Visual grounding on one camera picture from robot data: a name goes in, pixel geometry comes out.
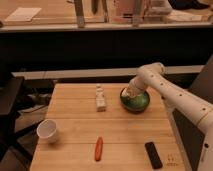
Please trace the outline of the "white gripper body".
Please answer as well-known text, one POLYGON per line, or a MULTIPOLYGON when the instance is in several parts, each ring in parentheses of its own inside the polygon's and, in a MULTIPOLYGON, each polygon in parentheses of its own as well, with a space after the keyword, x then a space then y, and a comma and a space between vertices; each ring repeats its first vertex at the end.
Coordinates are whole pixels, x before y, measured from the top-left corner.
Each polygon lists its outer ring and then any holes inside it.
POLYGON ((129 82, 127 92, 129 96, 133 98, 144 93, 146 89, 147 85, 138 76, 136 76, 129 82))

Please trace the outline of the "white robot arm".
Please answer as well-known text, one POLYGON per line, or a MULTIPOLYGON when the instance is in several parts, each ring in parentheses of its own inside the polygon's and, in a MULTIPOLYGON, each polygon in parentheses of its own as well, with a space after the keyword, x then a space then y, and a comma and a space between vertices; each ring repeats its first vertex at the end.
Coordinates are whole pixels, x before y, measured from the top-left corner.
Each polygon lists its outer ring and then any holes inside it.
POLYGON ((137 75, 129 82, 127 94, 133 98, 151 87, 172 102, 204 133, 197 171, 210 171, 213 168, 213 104, 166 80, 164 73, 165 66, 159 62, 139 67, 137 75))

